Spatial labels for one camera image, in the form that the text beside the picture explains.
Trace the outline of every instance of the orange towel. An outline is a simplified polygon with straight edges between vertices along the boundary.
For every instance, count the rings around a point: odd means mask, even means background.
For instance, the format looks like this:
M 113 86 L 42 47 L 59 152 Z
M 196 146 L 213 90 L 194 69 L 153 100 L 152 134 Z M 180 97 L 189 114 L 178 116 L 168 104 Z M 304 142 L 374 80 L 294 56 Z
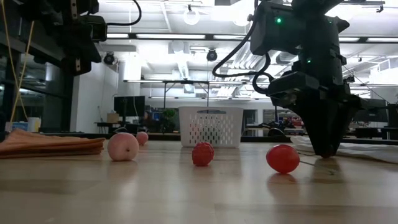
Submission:
M 104 140 L 103 138 L 44 136 L 15 129 L 5 141 L 0 143 L 0 159 L 100 154 Z

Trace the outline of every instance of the wire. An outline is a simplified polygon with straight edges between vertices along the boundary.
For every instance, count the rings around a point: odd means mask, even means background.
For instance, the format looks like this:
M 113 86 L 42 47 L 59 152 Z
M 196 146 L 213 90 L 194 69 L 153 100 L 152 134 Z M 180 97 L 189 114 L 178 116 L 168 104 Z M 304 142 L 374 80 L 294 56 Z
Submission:
M 24 62 L 24 66 L 22 68 L 22 73 L 21 73 L 21 78 L 19 79 L 18 82 L 18 78 L 15 72 L 15 67 L 14 67 L 14 61 L 12 59 L 12 52 L 11 52 L 11 45 L 10 45 L 10 40 L 9 40 L 9 33 L 8 33 L 8 27 L 7 27 L 7 17 L 6 17 L 6 7 L 4 5 L 4 0 L 1 1 L 1 8 L 2 8 L 2 16 L 3 16 L 3 20 L 4 20 L 4 30 L 6 31 L 6 39 L 7 39 L 7 45 L 8 45 L 8 53 L 10 56 L 10 61 L 11 61 L 11 67 L 12 67 L 12 74 L 14 75 L 14 79 L 15 79 L 15 84 L 17 85 L 17 97 L 16 100 L 14 102 L 14 106 L 12 107 L 12 113 L 11 113 L 11 119 L 10 119 L 10 123 L 12 123 L 12 121 L 14 120 L 14 115 L 16 112 L 16 107 L 17 107 L 17 102 L 18 100 L 21 101 L 21 106 L 22 109 L 24 111 L 24 115 L 26 118 L 26 121 L 28 120 L 27 114 L 26 114 L 26 110 L 25 110 L 25 106 L 24 106 L 24 102 L 22 100 L 21 94 L 19 92 L 19 90 L 21 89 L 21 85 L 22 85 L 22 78 L 24 77 L 24 73 L 25 73 L 25 68 L 26 68 L 26 63 L 27 63 L 27 55 L 29 53 L 29 48 L 30 48 L 30 43 L 32 41 L 32 34 L 33 34 L 33 28 L 34 28 L 34 21 L 32 22 L 32 25 L 30 27 L 30 33 L 29 33 L 29 39 L 28 39 L 28 43 L 26 46 L 26 52 L 25 52 L 25 62 Z
M 138 113 L 137 113 L 137 108 L 136 108 L 136 97 L 135 96 L 132 97 L 132 104 L 134 105 L 134 110 L 136 111 L 136 116 L 139 117 Z
M 297 154 L 303 155 L 303 156 L 316 156 L 316 154 L 306 154 L 306 153 L 301 153 L 301 152 L 297 152 Z
M 362 83 L 362 85 L 366 86 L 366 88 L 368 88 L 371 92 L 373 92 L 374 94 L 376 94 L 378 97 L 382 98 L 383 100 L 385 100 L 387 103 L 391 104 L 390 102 L 388 102 L 385 98 L 383 98 L 381 95 L 379 95 L 378 93 L 376 93 L 374 90 L 372 90 L 372 88 L 368 87 L 367 84 L 365 84 L 364 82 L 362 82 L 351 70 L 348 70 L 348 68 L 343 65 L 345 67 L 345 69 L 347 69 L 348 72 L 350 72 L 350 74 L 352 76 L 354 76 L 360 83 Z
M 262 69 L 260 69 L 256 75 L 253 78 L 252 81 L 252 85 L 254 88 L 254 91 L 260 93 L 260 94 L 267 94 L 268 93 L 268 88 L 261 88 L 257 85 L 257 79 L 260 77 L 260 75 L 265 75 L 268 77 L 269 81 L 273 81 L 274 77 L 272 77 L 270 74 L 266 73 L 265 71 L 267 70 L 267 68 L 269 67 L 269 65 L 271 64 L 271 58 L 269 56 L 269 53 L 266 53 L 266 64 L 263 66 Z
M 129 22 L 129 23 L 118 23 L 118 22 L 109 22 L 106 25 L 107 26 L 133 26 L 136 25 L 142 17 L 142 10 L 140 5 L 138 4 L 137 0 L 132 0 L 134 3 L 136 3 L 137 8 L 138 8 L 138 18 L 134 22 Z
M 306 164 L 306 165 L 310 165 L 310 166 L 313 166 L 313 167 L 316 167 L 316 168 L 321 168 L 321 169 L 323 169 L 325 171 L 328 171 L 330 175 L 336 175 L 338 173 L 337 170 L 328 169 L 326 167 L 318 166 L 318 165 L 315 165 L 315 164 L 311 164 L 309 162 L 304 162 L 304 161 L 300 161 L 300 162 L 303 163 L 303 164 Z
M 256 19 L 256 10 L 258 7 L 258 0 L 254 1 L 254 16 L 252 17 L 253 19 L 253 23 L 252 26 L 249 29 L 249 32 L 244 36 L 243 40 L 238 44 L 238 46 L 236 46 L 223 60 L 221 60 L 214 68 L 212 71 L 212 74 L 215 77 L 218 78 L 231 78 L 231 77 L 240 77 L 240 76 L 245 76 L 245 75 L 254 75 L 253 81 L 252 81 L 252 85 L 253 88 L 256 92 L 260 93 L 260 94 L 267 94 L 267 88 L 260 88 L 257 85 L 257 79 L 260 77 L 260 75 L 265 75 L 268 77 L 269 81 L 273 81 L 274 77 L 272 77 L 272 75 L 270 75 L 269 73 L 266 73 L 265 71 L 268 69 L 269 65 L 271 64 L 271 58 L 268 54 L 268 52 L 265 54 L 266 56 L 266 64 L 258 71 L 258 72 L 244 72 L 244 73 L 236 73 L 236 74 L 232 74 L 232 75 L 222 75 L 222 74 L 218 74 L 217 70 L 219 68 L 221 68 L 221 66 L 223 64 L 225 64 L 234 54 L 236 54 L 236 52 L 238 52 L 243 45 L 249 40 L 250 36 L 253 34 L 254 29 L 256 28 L 257 25 L 257 19 Z
M 246 36 L 244 36 L 243 40 L 238 44 L 238 46 L 236 46 L 223 60 L 221 60 L 214 68 L 212 71 L 212 74 L 215 77 L 218 78 L 231 78 L 231 77 L 240 77 L 240 76 L 245 76 L 245 75 L 255 75 L 255 72 L 245 72 L 245 73 L 237 73 L 237 74 L 232 74 L 232 75 L 222 75 L 222 74 L 218 74 L 217 70 L 219 68 L 221 68 L 221 66 L 223 64 L 225 64 L 233 55 L 236 54 L 236 52 L 238 52 L 243 45 L 249 40 L 250 36 L 253 34 L 254 32 L 254 28 L 256 27 L 257 24 L 257 20 L 254 19 L 253 20 L 253 24 L 251 25 L 249 32 L 246 34 Z

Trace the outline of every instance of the potted plant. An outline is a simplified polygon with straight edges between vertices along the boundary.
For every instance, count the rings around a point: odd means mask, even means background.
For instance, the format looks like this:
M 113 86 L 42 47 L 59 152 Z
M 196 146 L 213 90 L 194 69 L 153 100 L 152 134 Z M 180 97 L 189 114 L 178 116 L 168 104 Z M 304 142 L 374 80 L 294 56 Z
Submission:
M 175 129 L 175 123 L 174 123 L 174 116 L 175 116 L 175 110 L 173 109 L 166 109 L 163 111 L 163 132 L 164 133 L 172 133 Z

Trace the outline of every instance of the peach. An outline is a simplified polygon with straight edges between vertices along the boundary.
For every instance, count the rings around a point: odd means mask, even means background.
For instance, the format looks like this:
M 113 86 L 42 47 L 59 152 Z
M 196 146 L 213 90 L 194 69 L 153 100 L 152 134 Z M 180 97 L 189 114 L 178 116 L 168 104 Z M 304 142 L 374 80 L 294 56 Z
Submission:
M 138 154 L 138 141 L 129 133 L 117 133 L 108 143 L 108 153 L 114 161 L 130 161 Z
M 137 141 L 141 146 L 143 146 L 148 141 L 148 134 L 143 131 L 138 132 Z

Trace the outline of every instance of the red object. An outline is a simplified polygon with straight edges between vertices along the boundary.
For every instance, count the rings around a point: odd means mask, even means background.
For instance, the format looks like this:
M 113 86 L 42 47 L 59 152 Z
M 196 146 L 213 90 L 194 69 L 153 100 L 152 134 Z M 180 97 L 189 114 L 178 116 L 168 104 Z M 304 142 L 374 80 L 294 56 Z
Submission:
M 299 166 L 300 156 L 292 146 L 278 145 L 267 152 L 267 162 L 277 172 L 287 174 Z
M 196 166 L 207 166 L 214 158 L 214 149 L 208 142 L 199 142 L 192 151 L 192 162 Z

